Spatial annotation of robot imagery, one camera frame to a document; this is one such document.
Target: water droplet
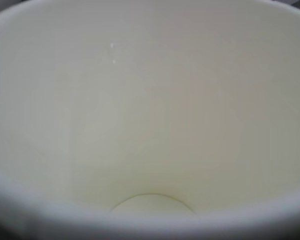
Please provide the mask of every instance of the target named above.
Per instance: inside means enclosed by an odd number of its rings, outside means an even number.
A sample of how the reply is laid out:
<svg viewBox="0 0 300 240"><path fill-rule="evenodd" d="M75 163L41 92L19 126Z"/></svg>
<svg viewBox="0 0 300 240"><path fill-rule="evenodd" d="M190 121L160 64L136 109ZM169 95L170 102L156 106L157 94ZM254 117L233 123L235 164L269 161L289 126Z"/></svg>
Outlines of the water droplet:
<svg viewBox="0 0 300 240"><path fill-rule="evenodd" d="M109 55L110 58L112 59L111 60L112 64L116 64L117 61L115 60L115 44L113 42L110 43Z"/></svg>

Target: white surface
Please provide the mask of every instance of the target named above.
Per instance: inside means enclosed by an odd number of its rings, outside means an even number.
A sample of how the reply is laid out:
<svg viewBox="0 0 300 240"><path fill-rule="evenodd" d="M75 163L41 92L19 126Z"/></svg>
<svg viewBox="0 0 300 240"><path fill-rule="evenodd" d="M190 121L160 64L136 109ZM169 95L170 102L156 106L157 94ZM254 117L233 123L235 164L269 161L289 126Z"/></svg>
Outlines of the white surface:
<svg viewBox="0 0 300 240"><path fill-rule="evenodd" d="M298 188L300 18L237 2L59 0L14 16L0 173L109 211L163 194L205 213Z"/></svg>

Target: white cup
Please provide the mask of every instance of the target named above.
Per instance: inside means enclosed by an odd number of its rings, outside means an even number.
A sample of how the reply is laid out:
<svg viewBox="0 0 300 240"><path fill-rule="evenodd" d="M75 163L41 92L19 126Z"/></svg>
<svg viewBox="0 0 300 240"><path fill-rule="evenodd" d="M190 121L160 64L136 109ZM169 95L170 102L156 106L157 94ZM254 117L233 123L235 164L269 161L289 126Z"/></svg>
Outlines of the white cup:
<svg viewBox="0 0 300 240"><path fill-rule="evenodd" d="M36 0L1 13L0 224L40 239L299 229L300 10Z"/></svg>

